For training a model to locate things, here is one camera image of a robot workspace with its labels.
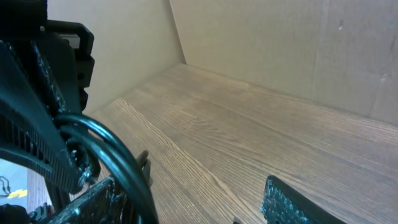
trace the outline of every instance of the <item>textured black plastic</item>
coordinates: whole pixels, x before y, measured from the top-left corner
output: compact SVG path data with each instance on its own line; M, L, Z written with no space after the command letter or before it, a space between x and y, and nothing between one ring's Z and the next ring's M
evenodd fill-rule
M269 176L261 212L268 224L344 224L275 176Z
M81 172L71 162L14 49L4 42L0 42L0 63L0 157L35 170L67 192L79 192Z

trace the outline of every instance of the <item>black 3d-printed part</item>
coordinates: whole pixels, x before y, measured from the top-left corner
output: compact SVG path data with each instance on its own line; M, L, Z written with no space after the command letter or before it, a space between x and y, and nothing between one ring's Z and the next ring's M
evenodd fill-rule
M268 224L344 224L275 176L269 176L261 212Z
M126 195L111 177L88 189L49 223L120 223Z
M73 194L82 172L27 81L13 46L0 42L0 157L26 166Z

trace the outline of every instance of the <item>floor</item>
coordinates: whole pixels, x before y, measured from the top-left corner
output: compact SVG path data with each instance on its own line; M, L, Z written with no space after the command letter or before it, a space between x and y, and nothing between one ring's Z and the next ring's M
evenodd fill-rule
M161 223L265 223L276 175L347 223L398 220L398 128L187 65L92 116L149 151Z

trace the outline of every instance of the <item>cardboard panel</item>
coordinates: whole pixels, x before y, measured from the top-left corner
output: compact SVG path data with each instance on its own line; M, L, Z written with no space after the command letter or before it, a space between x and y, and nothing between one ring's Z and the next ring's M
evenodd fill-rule
M321 0L171 0L185 60L310 98Z
M86 113L183 61L168 0L49 1L49 19L80 22L94 33Z
M391 76L397 18L398 3L393 0L330 1L313 99L368 116L379 85ZM376 111L381 119L382 112Z

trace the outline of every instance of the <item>light wood board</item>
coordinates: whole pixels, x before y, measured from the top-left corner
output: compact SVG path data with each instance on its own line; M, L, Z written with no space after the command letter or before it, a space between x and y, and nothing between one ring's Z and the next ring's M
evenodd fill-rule
M348 223L398 220L398 128L186 65L93 113L149 151L161 223L265 223L276 175Z

